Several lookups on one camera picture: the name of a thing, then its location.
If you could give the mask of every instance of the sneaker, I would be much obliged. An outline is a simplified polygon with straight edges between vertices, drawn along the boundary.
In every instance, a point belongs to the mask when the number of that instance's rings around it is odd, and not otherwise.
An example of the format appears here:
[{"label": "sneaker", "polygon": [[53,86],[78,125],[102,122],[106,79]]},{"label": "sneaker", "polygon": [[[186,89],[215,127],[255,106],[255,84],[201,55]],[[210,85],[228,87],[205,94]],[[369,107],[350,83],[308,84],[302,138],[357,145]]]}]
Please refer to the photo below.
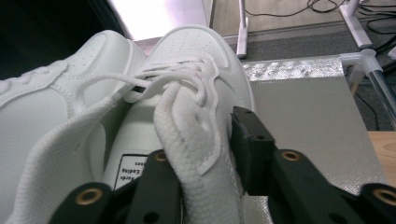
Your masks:
[{"label": "sneaker", "polygon": [[128,86],[88,108],[76,95],[81,113],[32,149],[11,220],[48,222],[69,192],[95,180],[90,148],[104,144],[100,120],[123,97],[134,105],[111,148],[102,181],[120,187],[121,167],[130,165],[123,158],[163,148],[183,189],[187,223],[243,223],[242,192],[229,154],[231,113],[235,105],[255,108],[243,68],[221,36],[201,26],[177,28],[160,40],[138,73],[102,74],[86,80],[78,92],[103,79]]},{"label": "sneaker", "polygon": [[[104,31],[65,60],[0,81],[0,223],[4,223],[14,209],[17,186],[29,151],[49,130],[78,113],[78,108],[73,106],[76,86],[103,73],[131,74],[145,59],[143,51],[132,41]],[[116,80],[91,85],[84,92],[84,102],[96,104],[123,85]],[[118,108],[111,116],[123,112]],[[115,128],[114,123],[103,121],[104,130]],[[111,135],[115,134],[108,133],[107,140]],[[102,171],[96,169],[96,176],[103,173],[103,162],[98,160],[96,165],[101,164]]]}]

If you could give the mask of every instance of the white stand leg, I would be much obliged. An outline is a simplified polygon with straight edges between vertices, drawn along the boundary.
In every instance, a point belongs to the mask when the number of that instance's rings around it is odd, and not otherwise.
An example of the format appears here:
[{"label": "white stand leg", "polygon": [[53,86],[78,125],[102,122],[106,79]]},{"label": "white stand leg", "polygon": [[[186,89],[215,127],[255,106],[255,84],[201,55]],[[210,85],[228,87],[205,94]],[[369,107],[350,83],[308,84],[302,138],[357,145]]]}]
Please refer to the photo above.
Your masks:
[{"label": "white stand leg", "polygon": [[373,43],[361,27],[358,18],[355,16],[358,5],[359,0],[350,0],[348,5],[340,6],[340,11],[359,49],[368,49],[373,46]]},{"label": "white stand leg", "polygon": [[239,0],[239,34],[238,34],[238,45],[236,46],[236,56],[239,59],[247,57],[248,50],[248,18],[245,12],[245,0]]}]

